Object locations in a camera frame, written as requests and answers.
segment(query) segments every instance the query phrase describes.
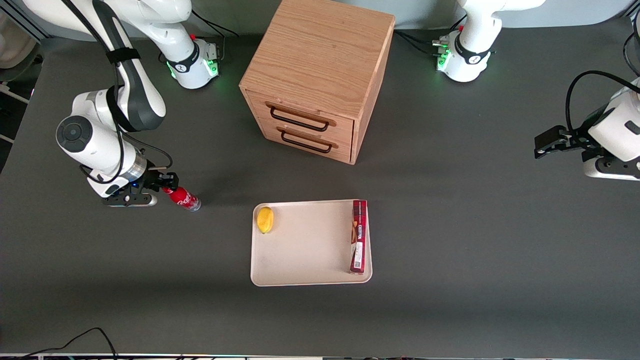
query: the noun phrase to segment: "black metal handle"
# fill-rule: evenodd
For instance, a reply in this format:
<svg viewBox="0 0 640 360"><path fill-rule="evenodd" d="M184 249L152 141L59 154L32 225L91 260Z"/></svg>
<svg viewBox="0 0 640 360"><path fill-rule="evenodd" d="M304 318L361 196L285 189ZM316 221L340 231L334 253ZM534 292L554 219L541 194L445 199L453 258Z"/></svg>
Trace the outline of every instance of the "black metal handle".
<svg viewBox="0 0 640 360"><path fill-rule="evenodd" d="M317 126L305 124L304 122L295 121L293 119L288 119L286 117L282 117L282 116L276 115L276 114L273 113L274 111L276 111L276 108L274 106L270 106L270 108L271 108L271 117L273 117L274 119L282 120L284 122L288 122L290 124L294 124L294 125L297 125L297 126L302 126L302 127L305 127L305 128L307 128L309 130L314 130L314 131L326 131L329 128L329 122L328 121L324 122L324 126L323 127L317 127Z"/></svg>
<svg viewBox="0 0 640 360"><path fill-rule="evenodd" d="M314 147L314 146L311 146L311 145L307 145L307 144L305 144L305 143L297 142L296 140L287 139L286 137L284 137L284 135L285 135L285 134L287 134L287 132L286 132L286 131L284 131L284 130L280 130L280 132L281 132L280 137L282 138L282 141L284 141L284 142L288 142L288 143L292 143L293 145L302 146L302 147L304 147L305 149L309 149L309 150L313 150L313 151L321 152L321 153L323 153L323 154L328 154L328 153L331 151L331 148L333 147L333 145L332 145L332 144L330 144L330 143L326 143L326 144L323 144L323 145L327 145L327 146L329 146L329 148L327 148L327 150L320 149L320 148L318 148L318 147Z"/></svg>

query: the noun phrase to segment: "red bottle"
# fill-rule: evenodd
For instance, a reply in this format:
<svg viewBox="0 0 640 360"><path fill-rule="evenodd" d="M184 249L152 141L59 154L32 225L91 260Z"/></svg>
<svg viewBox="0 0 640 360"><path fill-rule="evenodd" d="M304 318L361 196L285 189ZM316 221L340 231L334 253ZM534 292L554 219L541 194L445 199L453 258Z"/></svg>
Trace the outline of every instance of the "red bottle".
<svg viewBox="0 0 640 360"><path fill-rule="evenodd" d="M175 190L171 190L169 188L162 188L162 190L169 194L169 198L171 198L173 202L189 211L198 211L200 209L200 205L202 205L200 199L189 193L181 186L178 186Z"/></svg>

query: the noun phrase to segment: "dark gray tabletop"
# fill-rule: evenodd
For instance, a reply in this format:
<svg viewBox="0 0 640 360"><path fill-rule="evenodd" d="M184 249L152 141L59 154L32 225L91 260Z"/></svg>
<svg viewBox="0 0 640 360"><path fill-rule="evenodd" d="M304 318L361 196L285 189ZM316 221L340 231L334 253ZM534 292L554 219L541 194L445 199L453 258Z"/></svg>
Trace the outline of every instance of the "dark gray tabletop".
<svg viewBox="0 0 640 360"><path fill-rule="evenodd" d="M122 353L640 359L639 184L586 177L578 152L533 157L578 73L633 78L630 31L626 20L505 29L469 84L395 37L355 166L261 136L237 87L258 38L228 41L222 76L191 91L137 43L167 106L138 137L173 155L204 201L197 213L164 196L100 204L54 131L112 72L96 44L46 41L0 176L1 350L101 326ZM576 123L619 87L581 82ZM351 198L370 202L371 281L251 283L256 204ZM108 348L95 335L69 351Z"/></svg>

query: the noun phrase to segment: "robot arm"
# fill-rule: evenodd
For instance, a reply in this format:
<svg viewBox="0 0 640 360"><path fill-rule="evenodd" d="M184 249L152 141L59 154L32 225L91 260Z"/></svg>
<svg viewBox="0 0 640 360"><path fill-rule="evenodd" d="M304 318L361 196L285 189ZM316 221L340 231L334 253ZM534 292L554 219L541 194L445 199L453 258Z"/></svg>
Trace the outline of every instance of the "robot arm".
<svg viewBox="0 0 640 360"><path fill-rule="evenodd" d="M67 16L59 16L65 13L59 5L67 9ZM165 107L115 12L98 0L63 0L52 3L47 11L43 6L37 11L60 26L95 36L124 81L118 88L76 96L71 115L60 122L56 131L58 145L91 169L87 180L103 198L110 198L141 177L160 178L158 171L150 172L152 164L122 139L121 129L131 132L157 128L164 119ZM144 198L148 200L146 205L153 204L151 195Z"/></svg>
<svg viewBox="0 0 640 360"><path fill-rule="evenodd" d="M61 0L49 0L47 6L42 6L42 0L24 2L31 11L46 21L89 33ZM93 15L88 17L92 23L98 20L89 9L92 2L85 0L84 3L88 4L84 5L87 8L81 8L81 11L89 11L88 13ZM104 7L99 3L102 1L93 2L96 9ZM110 11L115 13L117 18L139 29L156 43L166 57L173 77L184 88L203 87L218 76L218 50L215 44L209 44L202 39L192 40L180 24L191 14L190 0L104 0L104 4L111 8ZM101 37L108 37L105 32L99 33Z"/></svg>
<svg viewBox="0 0 640 360"><path fill-rule="evenodd" d="M495 13L537 8L545 0L458 0L467 12L462 32L453 32L434 40L440 47L436 69L455 81L472 81L486 69L491 55L489 48L502 29L502 20Z"/></svg>
<svg viewBox="0 0 640 360"><path fill-rule="evenodd" d="M584 72L573 81L572 86L586 74L606 73L597 70ZM638 82L640 78L628 84L634 89L625 87L616 92L607 104L590 114L579 128L567 129L558 125L536 136L536 159L551 152L580 149L583 150L583 168L587 176L640 181Z"/></svg>

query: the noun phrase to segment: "yellow fruit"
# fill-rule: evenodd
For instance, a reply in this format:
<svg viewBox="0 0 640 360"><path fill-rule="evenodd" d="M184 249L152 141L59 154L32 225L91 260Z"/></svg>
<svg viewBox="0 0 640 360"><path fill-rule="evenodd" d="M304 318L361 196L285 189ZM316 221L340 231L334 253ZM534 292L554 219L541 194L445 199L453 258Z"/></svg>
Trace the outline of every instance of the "yellow fruit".
<svg viewBox="0 0 640 360"><path fill-rule="evenodd" d="M265 206L264 208L258 211L258 217L255 219L255 222L258 224L258 229L263 234L266 234L271 231L273 227L273 210L271 208Z"/></svg>

